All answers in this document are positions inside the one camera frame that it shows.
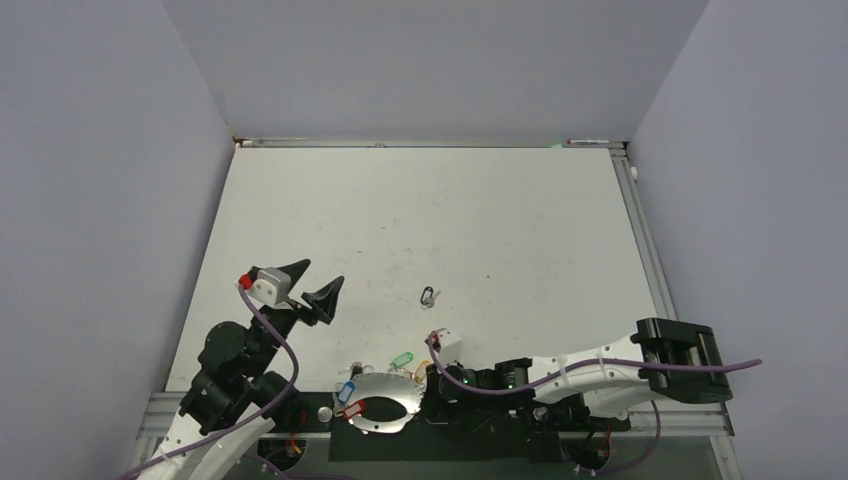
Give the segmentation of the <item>yellow key tag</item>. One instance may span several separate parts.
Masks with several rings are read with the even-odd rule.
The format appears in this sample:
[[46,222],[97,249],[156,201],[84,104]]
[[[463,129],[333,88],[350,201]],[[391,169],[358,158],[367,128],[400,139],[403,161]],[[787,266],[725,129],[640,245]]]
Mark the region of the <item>yellow key tag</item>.
[[422,360],[412,374],[412,379],[416,383],[422,383],[427,380],[428,368],[431,365],[430,360]]

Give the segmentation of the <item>green key tag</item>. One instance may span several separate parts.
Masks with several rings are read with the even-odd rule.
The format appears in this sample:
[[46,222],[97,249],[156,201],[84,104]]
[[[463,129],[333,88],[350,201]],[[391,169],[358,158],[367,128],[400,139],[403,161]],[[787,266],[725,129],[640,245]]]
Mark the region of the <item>green key tag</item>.
[[390,367],[392,369],[404,369],[413,360],[414,354],[406,351],[394,357],[390,362]]

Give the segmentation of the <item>blue key tag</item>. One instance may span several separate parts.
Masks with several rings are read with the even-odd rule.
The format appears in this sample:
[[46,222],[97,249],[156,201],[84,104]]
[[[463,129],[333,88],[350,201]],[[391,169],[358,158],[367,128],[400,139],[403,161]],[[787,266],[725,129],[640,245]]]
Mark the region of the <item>blue key tag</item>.
[[339,405],[347,405],[351,396],[355,391],[355,384],[352,381],[343,383],[336,392],[336,398]]

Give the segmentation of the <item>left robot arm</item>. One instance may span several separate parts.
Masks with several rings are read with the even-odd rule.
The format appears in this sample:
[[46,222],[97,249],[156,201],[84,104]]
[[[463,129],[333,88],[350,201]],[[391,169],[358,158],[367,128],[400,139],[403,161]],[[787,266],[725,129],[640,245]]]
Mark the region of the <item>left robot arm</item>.
[[251,267],[236,288],[252,313],[248,325],[224,321],[207,333],[200,369],[152,457],[126,479],[220,479],[263,435],[329,431],[327,393],[301,393],[300,364],[288,336],[298,324],[330,324],[344,285],[337,277],[299,298],[290,293],[311,262]]

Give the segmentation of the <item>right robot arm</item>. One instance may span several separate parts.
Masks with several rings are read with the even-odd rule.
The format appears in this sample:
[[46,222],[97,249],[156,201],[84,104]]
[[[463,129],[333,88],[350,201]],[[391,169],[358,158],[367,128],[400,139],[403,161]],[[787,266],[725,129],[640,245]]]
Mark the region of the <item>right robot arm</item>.
[[444,401],[500,401],[518,409],[566,400],[566,417],[579,428],[621,417],[648,401],[710,404],[733,397],[730,368],[721,359],[714,332],[699,324],[645,318],[637,321],[634,333],[600,347],[523,357],[483,370],[461,366],[459,338],[446,329],[431,332],[425,343]]

